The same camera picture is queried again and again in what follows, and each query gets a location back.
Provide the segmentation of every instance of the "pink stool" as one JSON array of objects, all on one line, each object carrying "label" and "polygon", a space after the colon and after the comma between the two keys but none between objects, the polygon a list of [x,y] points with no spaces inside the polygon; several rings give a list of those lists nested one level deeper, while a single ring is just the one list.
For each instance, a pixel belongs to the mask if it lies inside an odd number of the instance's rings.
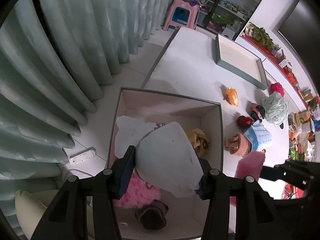
[{"label": "pink stool", "polygon": [[[176,9],[180,9],[182,11],[188,10],[189,11],[188,19],[182,19],[182,18],[176,17],[176,15],[178,14],[178,13],[176,14]],[[183,26],[190,29],[195,29],[197,26],[199,9],[200,9],[199,5],[191,6],[188,2],[184,2],[182,0],[174,0],[170,7],[167,19],[165,20],[162,26],[162,29],[167,31],[169,25],[174,27]]]}]

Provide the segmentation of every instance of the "hot pink loofah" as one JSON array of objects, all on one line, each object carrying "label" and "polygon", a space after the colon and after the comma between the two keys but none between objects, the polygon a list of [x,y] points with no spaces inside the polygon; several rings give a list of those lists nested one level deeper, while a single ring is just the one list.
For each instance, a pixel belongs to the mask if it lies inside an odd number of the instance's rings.
[{"label": "hot pink loofah", "polygon": [[151,204],[155,199],[161,199],[160,189],[132,173],[127,192],[120,200],[113,200],[113,203],[116,207],[142,208]]},{"label": "hot pink loofah", "polygon": [[[239,160],[235,178],[244,179],[246,176],[253,176],[258,181],[265,159],[266,155],[264,152],[250,152]],[[230,197],[230,204],[236,206],[236,197]]]},{"label": "hot pink loofah", "polygon": [[274,83],[270,85],[270,94],[273,92],[278,92],[282,97],[284,97],[284,89],[280,83]]}]

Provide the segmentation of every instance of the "red countertop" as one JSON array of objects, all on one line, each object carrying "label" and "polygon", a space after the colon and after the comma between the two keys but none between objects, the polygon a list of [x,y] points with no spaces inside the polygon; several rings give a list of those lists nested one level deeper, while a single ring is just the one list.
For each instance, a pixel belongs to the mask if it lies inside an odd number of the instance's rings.
[{"label": "red countertop", "polygon": [[304,98],[300,95],[299,93],[299,89],[292,85],[291,82],[288,80],[285,71],[282,67],[280,67],[280,65],[278,64],[277,58],[275,56],[272,56],[269,51],[267,51],[267,49],[263,46],[259,46],[255,40],[247,35],[245,36],[240,36],[241,38],[245,39],[247,42],[249,42],[250,44],[252,44],[256,49],[258,49],[263,55],[266,56],[266,58],[268,58],[273,65],[275,65],[275,67],[278,68],[278,70],[282,73],[282,75],[286,78],[286,80],[290,83],[290,85],[294,88],[294,90],[297,92],[297,95],[299,96],[299,98],[302,100],[303,104],[306,106],[306,108],[308,109],[308,104],[305,102]]}]

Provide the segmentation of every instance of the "glass cabinet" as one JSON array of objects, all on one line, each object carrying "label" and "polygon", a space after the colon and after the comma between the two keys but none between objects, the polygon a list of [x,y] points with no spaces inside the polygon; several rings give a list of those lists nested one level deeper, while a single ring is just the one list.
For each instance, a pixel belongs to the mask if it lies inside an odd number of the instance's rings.
[{"label": "glass cabinet", "polygon": [[201,6],[197,24],[235,40],[261,0],[208,0]]}]

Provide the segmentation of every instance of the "television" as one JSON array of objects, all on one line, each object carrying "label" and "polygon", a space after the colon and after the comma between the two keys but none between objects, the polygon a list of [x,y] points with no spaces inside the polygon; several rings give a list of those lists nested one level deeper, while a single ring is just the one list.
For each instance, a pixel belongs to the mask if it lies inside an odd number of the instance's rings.
[{"label": "television", "polygon": [[278,32],[292,46],[320,92],[320,18],[300,0]]}]

